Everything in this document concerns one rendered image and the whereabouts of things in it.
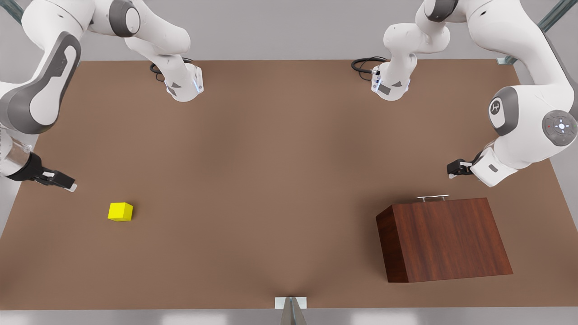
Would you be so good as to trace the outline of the silver frame post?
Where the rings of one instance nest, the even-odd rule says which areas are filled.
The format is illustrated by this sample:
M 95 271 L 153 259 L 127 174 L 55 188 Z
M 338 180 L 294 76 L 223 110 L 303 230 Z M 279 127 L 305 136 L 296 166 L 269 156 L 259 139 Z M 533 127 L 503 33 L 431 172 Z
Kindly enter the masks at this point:
M 6 10 L 20 25 L 22 24 L 23 8 L 17 4 L 16 0 L 0 0 L 0 7 Z
M 275 309 L 283 309 L 280 325 L 307 325 L 302 313 L 306 308 L 306 297 L 275 297 Z
M 555 6 L 537 23 L 537 26 L 546 33 L 567 12 L 578 3 L 578 0 L 559 0 Z M 518 59 L 512 56 L 497 58 L 498 65 L 513 65 Z

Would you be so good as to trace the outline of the dark wooden drawer cabinet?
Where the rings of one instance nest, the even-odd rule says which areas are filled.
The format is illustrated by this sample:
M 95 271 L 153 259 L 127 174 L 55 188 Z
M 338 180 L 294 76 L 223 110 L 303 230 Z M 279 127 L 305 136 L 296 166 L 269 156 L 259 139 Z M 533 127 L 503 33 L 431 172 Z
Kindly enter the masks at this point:
M 388 282 L 513 273 L 487 198 L 394 204 L 376 222 Z

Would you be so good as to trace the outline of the yellow square cube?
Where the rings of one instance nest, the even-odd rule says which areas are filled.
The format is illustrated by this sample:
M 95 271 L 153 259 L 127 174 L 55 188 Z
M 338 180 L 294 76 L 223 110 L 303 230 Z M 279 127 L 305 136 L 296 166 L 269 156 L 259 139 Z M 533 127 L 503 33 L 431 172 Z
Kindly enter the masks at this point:
M 127 202 L 113 202 L 109 206 L 108 219 L 116 222 L 131 221 L 133 206 Z

